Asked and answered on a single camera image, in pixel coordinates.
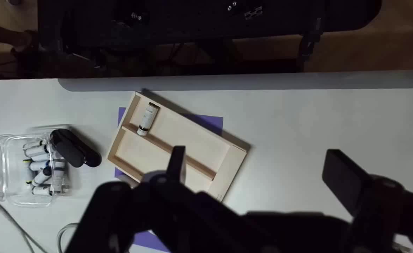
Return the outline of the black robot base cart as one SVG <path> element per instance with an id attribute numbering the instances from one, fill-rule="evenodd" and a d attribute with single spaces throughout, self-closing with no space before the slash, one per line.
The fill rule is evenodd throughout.
<path id="1" fill-rule="evenodd" d="M 161 46 L 193 44 L 209 64 L 179 65 L 181 75 L 299 72 L 326 33 L 359 30 L 383 0 L 36 0 L 45 51 L 97 70 Z M 234 40 L 297 36 L 293 58 L 252 64 L 231 57 Z"/>

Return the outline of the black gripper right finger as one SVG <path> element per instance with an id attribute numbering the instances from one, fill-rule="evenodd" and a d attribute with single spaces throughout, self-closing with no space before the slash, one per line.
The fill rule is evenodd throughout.
<path id="1" fill-rule="evenodd" d="M 340 150 L 326 152 L 321 181 L 354 220 L 396 221 L 401 217 L 403 186 L 369 175 Z"/>

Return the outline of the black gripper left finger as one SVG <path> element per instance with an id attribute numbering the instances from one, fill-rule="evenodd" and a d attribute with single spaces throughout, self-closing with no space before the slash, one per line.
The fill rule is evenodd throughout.
<path id="1" fill-rule="evenodd" d="M 165 176 L 170 181 L 182 183 L 185 181 L 185 148 L 174 147 L 168 161 Z"/>

